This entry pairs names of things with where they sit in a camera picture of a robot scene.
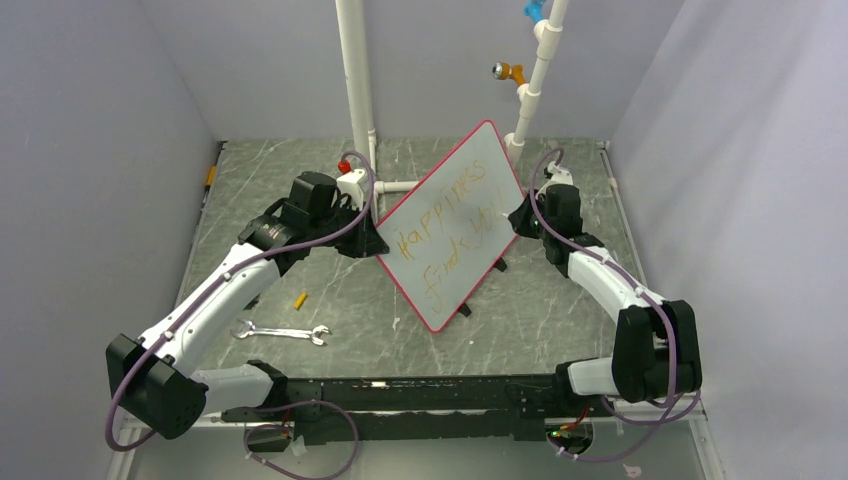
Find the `pink framed whiteboard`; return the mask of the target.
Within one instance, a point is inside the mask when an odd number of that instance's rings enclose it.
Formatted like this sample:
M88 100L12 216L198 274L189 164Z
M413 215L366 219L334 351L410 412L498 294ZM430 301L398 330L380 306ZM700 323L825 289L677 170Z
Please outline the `pink framed whiteboard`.
M495 124L466 135L378 222L378 261L425 328L442 331L516 235L524 191Z

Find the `yellow marker cap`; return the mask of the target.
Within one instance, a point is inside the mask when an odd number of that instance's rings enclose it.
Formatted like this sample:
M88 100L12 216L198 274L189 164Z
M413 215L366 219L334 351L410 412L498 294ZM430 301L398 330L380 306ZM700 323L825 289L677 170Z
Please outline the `yellow marker cap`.
M304 303L305 303L305 301L307 300L307 298L308 298L308 293L307 293L307 292L303 292L303 293L301 293L301 294L298 296L298 298L296 299L296 301L294 302L294 309L295 309L295 310L297 310L297 311L299 311L299 310L302 308L302 306L304 305Z

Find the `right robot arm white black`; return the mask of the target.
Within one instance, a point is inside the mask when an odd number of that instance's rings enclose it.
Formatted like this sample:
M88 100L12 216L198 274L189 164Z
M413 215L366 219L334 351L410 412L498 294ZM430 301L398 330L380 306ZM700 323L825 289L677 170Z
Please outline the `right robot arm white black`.
M508 220L521 237L541 241L547 261L586 291L615 324L608 357L562 363L553 375L551 401L574 415L590 397L631 403L694 393L703 375L695 313L684 300L647 289L583 228L577 187L557 184L526 194Z

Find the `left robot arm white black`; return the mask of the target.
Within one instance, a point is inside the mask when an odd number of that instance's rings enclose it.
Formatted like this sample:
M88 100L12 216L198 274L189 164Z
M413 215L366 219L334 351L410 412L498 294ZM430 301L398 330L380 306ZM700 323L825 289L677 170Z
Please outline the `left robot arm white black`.
M369 212L374 183L367 168L337 178L298 175L289 194L248 222L221 264L171 313L108 345L110 409L123 408L168 440L209 413L250 408L264 420L279 417L289 401L282 372L258 360L219 370L202 370L200 361L237 314L312 249L349 258L388 252Z

